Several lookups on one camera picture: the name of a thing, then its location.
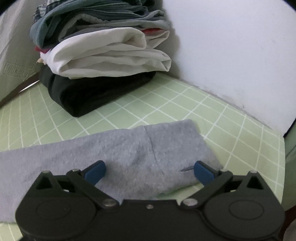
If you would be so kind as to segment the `green grid cutting mat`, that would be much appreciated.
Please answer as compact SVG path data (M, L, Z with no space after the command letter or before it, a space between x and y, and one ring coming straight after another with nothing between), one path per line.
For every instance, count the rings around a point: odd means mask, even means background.
M36 83L1 108L1 150L187 119L195 123L225 169L235 175L259 172L282 201L282 134L218 97L164 74L80 118L70 116L51 99L43 84Z

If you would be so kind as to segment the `black folded garment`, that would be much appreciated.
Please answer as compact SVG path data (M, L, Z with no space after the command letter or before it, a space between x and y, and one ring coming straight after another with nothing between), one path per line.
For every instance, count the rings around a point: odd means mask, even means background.
M81 117L149 83L155 71L122 77L69 79L54 74L48 66L40 71L40 82L49 96L73 117Z

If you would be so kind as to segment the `white folded garment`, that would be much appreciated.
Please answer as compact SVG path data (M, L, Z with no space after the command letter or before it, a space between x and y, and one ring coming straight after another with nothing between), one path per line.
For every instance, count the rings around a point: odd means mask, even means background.
M39 62L69 79L123 77L152 71L169 71L171 58L158 45L168 39L163 29L110 28L63 40Z

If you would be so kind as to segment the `white foam board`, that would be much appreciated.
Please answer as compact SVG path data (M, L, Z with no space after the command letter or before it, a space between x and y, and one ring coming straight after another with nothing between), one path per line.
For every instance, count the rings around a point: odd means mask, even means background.
M285 1L157 1L170 74L285 134L295 120L295 10Z

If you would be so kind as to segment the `grey zip hoodie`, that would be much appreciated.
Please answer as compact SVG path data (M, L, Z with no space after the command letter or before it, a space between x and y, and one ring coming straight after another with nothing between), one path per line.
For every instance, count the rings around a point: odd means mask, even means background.
M1 221L15 221L16 208L42 171L63 175L99 160L106 164L106 175L96 186L118 201L154 198L195 184L197 179L188 168L196 161L222 169L192 120L5 151L1 153Z

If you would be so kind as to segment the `light grey printed backdrop cloth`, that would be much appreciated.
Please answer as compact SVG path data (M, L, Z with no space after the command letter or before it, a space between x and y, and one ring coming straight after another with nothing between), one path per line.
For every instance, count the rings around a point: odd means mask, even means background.
M1 14L1 106L38 80L39 53L30 39L30 28L42 3L16 1Z

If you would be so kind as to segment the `teal grey folded garments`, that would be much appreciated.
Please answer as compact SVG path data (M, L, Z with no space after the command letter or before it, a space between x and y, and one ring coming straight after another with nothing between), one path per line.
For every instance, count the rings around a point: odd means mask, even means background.
M49 49L88 28L169 30L164 12L154 5L154 1L45 1L34 13L30 38L40 49Z

